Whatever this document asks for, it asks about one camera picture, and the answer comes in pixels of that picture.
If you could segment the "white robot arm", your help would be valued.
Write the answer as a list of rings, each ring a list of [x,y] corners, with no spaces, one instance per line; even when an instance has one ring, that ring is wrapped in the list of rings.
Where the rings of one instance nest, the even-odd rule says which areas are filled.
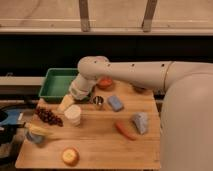
[[[159,171],[213,171],[213,63],[86,56],[68,92],[81,100],[103,76],[162,96]]]

